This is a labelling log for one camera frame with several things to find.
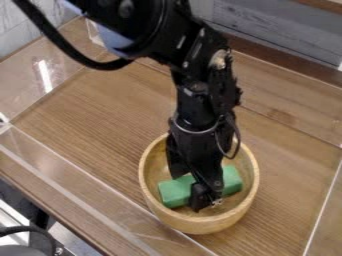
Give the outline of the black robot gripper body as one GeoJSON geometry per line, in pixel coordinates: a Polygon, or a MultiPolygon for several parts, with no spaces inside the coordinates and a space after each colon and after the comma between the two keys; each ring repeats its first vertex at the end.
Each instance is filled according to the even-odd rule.
{"type": "Polygon", "coordinates": [[[236,145],[229,153],[232,138],[240,139],[233,115],[220,115],[205,127],[181,124],[177,116],[169,120],[167,146],[176,146],[191,168],[195,182],[207,185],[213,191],[223,191],[221,160],[233,159],[240,149],[240,145],[236,145]]]}

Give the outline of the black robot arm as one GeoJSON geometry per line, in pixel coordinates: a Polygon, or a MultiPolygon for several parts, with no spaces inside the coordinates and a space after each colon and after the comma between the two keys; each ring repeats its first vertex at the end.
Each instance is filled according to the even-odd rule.
{"type": "Polygon", "coordinates": [[[233,108],[241,91],[227,38],[191,11],[188,0],[65,0],[92,20],[107,49],[127,60],[165,65],[176,88],[165,157],[172,178],[193,177],[188,207],[223,198],[221,160],[240,148],[233,108]]]}

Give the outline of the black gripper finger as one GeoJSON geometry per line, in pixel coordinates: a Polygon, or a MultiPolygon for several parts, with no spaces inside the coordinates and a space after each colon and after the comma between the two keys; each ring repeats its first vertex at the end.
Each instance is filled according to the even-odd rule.
{"type": "Polygon", "coordinates": [[[213,191],[207,185],[195,182],[191,184],[188,206],[193,212],[199,212],[223,197],[223,191],[213,191]]]}
{"type": "Polygon", "coordinates": [[[169,174],[173,179],[191,173],[191,168],[175,145],[167,146],[167,163],[169,174]]]}

